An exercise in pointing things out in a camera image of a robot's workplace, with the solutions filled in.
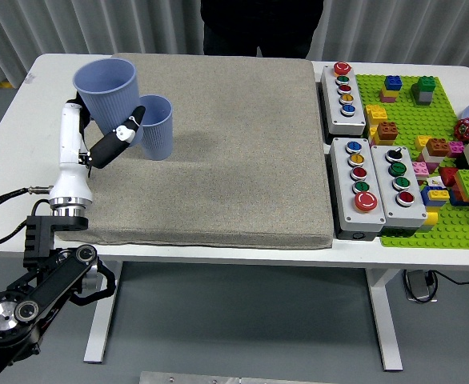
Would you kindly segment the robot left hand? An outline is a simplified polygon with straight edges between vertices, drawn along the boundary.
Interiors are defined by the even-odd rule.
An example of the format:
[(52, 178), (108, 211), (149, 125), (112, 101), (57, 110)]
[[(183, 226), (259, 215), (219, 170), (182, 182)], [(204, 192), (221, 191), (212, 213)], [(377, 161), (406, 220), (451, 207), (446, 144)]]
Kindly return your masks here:
[(60, 129), (60, 175), (49, 198), (57, 215), (63, 216), (66, 210), (86, 209), (93, 202), (87, 185), (89, 169), (104, 168), (132, 144), (142, 132), (145, 111), (145, 107), (137, 106), (127, 120), (88, 149), (84, 129), (90, 122), (90, 112), (80, 95), (66, 102)]

